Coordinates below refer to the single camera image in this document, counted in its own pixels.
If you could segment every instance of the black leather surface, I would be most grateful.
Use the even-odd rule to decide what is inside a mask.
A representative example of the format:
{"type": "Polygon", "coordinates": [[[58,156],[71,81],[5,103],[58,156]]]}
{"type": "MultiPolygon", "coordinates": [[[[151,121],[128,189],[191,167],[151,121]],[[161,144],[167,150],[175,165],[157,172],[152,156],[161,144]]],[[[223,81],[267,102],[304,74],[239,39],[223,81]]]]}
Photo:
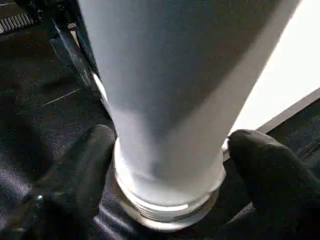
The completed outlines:
{"type": "MultiPolygon", "coordinates": [[[[6,41],[0,48],[3,52],[0,57],[0,228],[3,228],[4,217],[10,215],[70,144],[85,130],[97,124],[112,126],[112,123],[102,105],[89,100],[81,90],[45,104],[57,93],[74,91],[78,86],[54,57],[43,33],[6,41]]],[[[270,135],[289,146],[315,175],[319,174],[319,100],[270,135]]],[[[110,167],[90,239],[277,239],[279,235],[267,231],[257,217],[234,163],[227,161],[224,166],[227,177],[214,209],[199,223],[174,233],[153,232],[124,213],[111,191],[113,169],[110,167]]]]}

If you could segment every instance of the white pipe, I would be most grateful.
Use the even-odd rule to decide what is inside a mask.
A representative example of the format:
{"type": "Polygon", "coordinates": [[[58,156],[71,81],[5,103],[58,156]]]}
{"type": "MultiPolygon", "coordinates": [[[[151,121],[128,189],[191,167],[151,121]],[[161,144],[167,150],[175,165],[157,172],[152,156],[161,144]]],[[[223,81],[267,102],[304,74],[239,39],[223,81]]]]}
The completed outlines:
{"type": "Polygon", "coordinates": [[[145,216],[185,215],[223,182],[223,142],[299,1],[258,2],[80,0],[117,181],[145,216]]]}

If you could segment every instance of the metal threaded base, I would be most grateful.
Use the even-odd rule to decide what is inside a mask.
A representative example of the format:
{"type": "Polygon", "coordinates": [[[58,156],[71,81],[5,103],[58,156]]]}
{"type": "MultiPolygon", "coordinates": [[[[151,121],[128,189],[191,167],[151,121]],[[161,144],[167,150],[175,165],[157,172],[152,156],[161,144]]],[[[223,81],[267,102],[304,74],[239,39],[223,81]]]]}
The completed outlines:
{"type": "Polygon", "coordinates": [[[124,211],[135,221],[159,232],[175,232],[197,223],[209,213],[209,211],[215,205],[219,195],[219,189],[217,189],[207,196],[205,202],[198,205],[196,208],[191,208],[192,211],[188,211],[186,214],[177,216],[177,211],[180,211],[180,213],[183,212],[181,211],[183,209],[180,206],[173,207],[172,209],[167,207],[167,210],[164,209],[165,207],[160,207],[159,211],[154,212],[139,204],[134,205],[132,200],[129,200],[125,196],[124,192],[119,186],[119,183],[120,181],[117,181],[115,177],[113,181],[113,191],[124,211]]]}

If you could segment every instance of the black floor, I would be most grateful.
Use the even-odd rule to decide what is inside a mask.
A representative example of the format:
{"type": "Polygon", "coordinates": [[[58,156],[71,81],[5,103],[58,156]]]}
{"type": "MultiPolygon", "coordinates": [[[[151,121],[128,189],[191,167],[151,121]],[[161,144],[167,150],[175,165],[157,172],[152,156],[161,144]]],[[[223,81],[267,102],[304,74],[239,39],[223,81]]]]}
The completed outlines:
{"type": "MultiPolygon", "coordinates": [[[[42,31],[0,42],[0,53],[1,229],[4,216],[19,204],[67,146],[90,127],[112,123],[101,103],[91,100],[76,84],[71,72],[55,58],[42,31]]],[[[320,100],[270,134],[288,145],[305,166],[319,175],[320,100]]],[[[237,239],[239,234],[252,234],[254,224],[240,221],[222,226],[239,214],[255,215],[233,162],[225,162],[225,168],[227,178],[211,213],[195,226],[171,234],[148,231],[123,213],[110,192],[110,169],[100,213],[92,228],[93,238],[185,239],[188,235],[192,239],[203,236],[237,239]]],[[[250,223],[254,219],[246,218],[245,221],[250,223]]]]}

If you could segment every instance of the black textured mat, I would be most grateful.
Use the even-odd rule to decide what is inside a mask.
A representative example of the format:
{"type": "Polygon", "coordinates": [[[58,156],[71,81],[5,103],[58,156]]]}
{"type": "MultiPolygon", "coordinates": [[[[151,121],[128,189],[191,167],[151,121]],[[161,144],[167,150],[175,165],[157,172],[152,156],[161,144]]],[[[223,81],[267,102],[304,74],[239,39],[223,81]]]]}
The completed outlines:
{"type": "MultiPolygon", "coordinates": [[[[16,36],[2,42],[0,48],[2,228],[4,216],[19,204],[67,146],[90,127],[110,126],[112,122],[100,102],[88,99],[79,90],[70,71],[55,58],[43,32],[16,36]]],[[[305,166],[318,174],[320,100],[270,134],[288,145],[305,166]]],[[[124,213],[111,192],[111,167],[90,239],[276,239],[258,224],[234,163],[229,160],[224,166],[227,177],[214,209],[196,225],[175,233],[153,232],[124,213]]]]}

